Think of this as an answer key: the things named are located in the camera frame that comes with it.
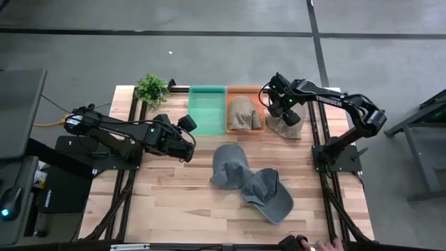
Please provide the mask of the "grey denim cap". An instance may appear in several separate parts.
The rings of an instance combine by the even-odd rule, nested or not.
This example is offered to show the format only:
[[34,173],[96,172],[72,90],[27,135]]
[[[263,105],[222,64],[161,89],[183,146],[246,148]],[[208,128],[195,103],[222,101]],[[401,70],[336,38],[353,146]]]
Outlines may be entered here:
[[257,208],[271,223],[280,224],[293,210],[290,192],[279,180],[275,169],[256,172],[241,188],[241,197]]
[[249,168],[244,150],[237,144],[218,147],[213,155],[210,182],[224,190],[240,190],[254,173]]

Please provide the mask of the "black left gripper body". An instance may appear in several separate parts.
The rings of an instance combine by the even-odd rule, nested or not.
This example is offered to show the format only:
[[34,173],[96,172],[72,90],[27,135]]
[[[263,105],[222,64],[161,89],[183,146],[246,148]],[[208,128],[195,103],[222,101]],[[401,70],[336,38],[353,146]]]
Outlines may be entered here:
[[[170,134],[167,140],[167,155],[178,158],[180,161],[191,161],[196,147],[195,138],[185,128],[181,127],[180,124],[159,123]],[[182,136],[183,132],[192,138],[192,142],[187,141]]]

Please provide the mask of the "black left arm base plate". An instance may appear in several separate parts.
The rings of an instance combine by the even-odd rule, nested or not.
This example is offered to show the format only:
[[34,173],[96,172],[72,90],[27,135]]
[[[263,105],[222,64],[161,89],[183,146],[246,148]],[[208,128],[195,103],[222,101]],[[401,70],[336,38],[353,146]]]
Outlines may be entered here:
[[137,170],[141,166],[140,147],[125,159],[91,137],[60,136],[55,149],[93,169]]

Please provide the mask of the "black handheld object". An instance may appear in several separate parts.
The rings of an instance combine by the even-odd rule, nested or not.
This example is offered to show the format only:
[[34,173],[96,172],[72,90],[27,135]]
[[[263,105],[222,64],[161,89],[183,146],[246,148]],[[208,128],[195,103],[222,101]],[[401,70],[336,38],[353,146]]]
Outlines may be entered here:
[[289,235],[279,242],[279,249],[281,251],[311,251],[311,246],[306,236]]

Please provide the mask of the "black controller box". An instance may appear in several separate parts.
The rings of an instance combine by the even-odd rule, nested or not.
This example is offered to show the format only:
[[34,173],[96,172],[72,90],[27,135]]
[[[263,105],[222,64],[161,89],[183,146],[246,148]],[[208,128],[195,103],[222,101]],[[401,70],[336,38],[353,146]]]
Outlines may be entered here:
[[78,177],[70,172],[49,166],[44,189],[38,195],[38,212],[82,213],[89,197],[92,180]]

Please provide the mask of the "dark metal stand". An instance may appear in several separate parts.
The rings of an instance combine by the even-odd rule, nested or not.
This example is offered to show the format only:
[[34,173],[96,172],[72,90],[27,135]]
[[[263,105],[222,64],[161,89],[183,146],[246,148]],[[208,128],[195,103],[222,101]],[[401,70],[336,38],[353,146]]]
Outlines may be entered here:
[[409,203],[446,198],[446,188],[438,179],[446,172],[446,89],[418,106],[418,110],[385,131],[389,138],[402,132],[408,142],[425,191],[407,198]]

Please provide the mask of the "teal plastic bin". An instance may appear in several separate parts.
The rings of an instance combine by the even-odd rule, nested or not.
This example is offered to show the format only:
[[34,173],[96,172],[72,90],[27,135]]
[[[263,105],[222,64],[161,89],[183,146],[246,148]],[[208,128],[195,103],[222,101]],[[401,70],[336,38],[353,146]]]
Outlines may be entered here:
[[188,98],[188,114],[197,125],[192,134],[223,135],[226,121],[225,109],[225,86],[191,86]]

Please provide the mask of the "orange plastic bin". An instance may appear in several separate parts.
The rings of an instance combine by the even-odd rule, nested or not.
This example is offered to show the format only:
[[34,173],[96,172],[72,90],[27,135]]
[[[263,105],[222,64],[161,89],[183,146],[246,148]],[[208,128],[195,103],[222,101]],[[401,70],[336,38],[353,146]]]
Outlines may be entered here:
[[[266,129],[264,106],[259,101],[259,91],[261,86],[228,86],[226,88],[226,132],[230,135],[260,135]],[[227,129],[227,110],[229,103],[236,96],[247,96],[256,105],[261,116],[261,129],[259,130],[228,130]]]

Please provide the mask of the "black computer mouse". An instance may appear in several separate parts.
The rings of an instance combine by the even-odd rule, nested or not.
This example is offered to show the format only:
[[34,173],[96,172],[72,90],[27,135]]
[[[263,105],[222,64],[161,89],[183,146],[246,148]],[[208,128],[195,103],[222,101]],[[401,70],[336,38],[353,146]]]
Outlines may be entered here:
[[18,186],[7,189],[0,198],[0,218],[12,221],[21,211],[22,188]]

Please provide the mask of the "beige cap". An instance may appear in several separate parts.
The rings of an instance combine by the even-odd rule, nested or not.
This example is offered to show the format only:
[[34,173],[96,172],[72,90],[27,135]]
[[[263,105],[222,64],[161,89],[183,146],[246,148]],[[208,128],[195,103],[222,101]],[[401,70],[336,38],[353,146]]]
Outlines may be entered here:
[[301,131],[307,115],[306,109],[304,106],[296,104],[291,108],[291,110],[300,117],[300,121],[297,124],[288,126],[283,120],[276,119],[270,114],[266,115],[266,123],[268,124],[269,129],[283,138],[301,139]]
[[247,96],[236,96],[231,100],[227,110],[228,130],[259,130],[261,116],[256,105]]

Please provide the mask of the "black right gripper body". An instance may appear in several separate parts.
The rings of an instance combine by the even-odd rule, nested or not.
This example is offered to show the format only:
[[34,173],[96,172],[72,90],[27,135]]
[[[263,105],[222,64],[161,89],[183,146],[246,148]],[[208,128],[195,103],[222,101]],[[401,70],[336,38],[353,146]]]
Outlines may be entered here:
[[295,99],[297,86],[301,79],[288,81],[285,76],[276,73],[267,84],[259,91],[259,101],[268,110],[269,114],[275,118],[299,118],[299,115],[292,110],[298,103]]

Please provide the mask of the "yellow white packet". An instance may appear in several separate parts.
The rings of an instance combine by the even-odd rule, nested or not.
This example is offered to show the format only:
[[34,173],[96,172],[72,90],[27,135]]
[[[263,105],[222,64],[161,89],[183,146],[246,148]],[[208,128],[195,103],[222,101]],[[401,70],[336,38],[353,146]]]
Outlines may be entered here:
[[33,187],[43,189],[45,187],[45,181],[47,179],[47,173],[40,170],[36,170],[34,174]]

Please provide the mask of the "person's hand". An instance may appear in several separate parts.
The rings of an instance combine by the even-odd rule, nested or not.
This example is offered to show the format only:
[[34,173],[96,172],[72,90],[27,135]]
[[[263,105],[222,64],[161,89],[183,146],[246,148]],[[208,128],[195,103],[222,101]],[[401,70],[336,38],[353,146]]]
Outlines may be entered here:
[[315,245],[310,245],[305,239],[302,239],[300,244],[303,251],[344,251],[343,243],[338,238],[327,243],[317,241]]

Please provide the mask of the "dark grey desk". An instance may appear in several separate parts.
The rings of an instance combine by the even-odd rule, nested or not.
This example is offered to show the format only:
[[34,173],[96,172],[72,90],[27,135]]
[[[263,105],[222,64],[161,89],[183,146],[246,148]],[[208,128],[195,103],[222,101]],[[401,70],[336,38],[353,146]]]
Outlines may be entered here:
[[47,71],[0,71],[0,160],[24,155]]
[[37,166],[37,157],[31,156],[8,162],[0,161],[0,198],[11,187],[22,188],[20,214],[12,221],[3,221],[0,218],[0,247],[16,244],[22,235]]

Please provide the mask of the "black aluminium frame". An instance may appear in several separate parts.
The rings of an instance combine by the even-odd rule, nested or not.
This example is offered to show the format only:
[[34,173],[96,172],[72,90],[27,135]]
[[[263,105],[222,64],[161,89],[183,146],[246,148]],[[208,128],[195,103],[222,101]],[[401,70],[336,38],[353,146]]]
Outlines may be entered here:
[[[41,158],[43,162],[53,163],[65,168],[81,178],[93,180],[93,168],[71,158],[68,155],[59,152],[55,149],[49,148],[41,142],[29,138],[25,149],[25,155],[33,155]],[[119,206],[129,197],[132,196],[132,186],[134,181],[128,179],[125,187],[119,195],[114,195],[114,203],[111,205],[106,216],[102,222],[96,227],[90,236],[80,239],[78,241],[68,241],[65,243],[50,243],[50,244],[35,244],[25,245],[21,248],[15,248],[13,245],[1,248],[1,251],[109,251],[111,245],[126,244],[121,237],[115,239],[100,240],[105,228],[110,224],[113,216]],[[359,242],[343,241],[344,251],[440,251],[426,248],[414,248],[400,245],[386,245],[376,241],[367,240],[367,238],[360,233],[353,223],[349,224],[355,237],[360,239]],[[150,245],[149,251],[281,251],[279,243],[277,244],[239,244],[239,243],[148,243]]]

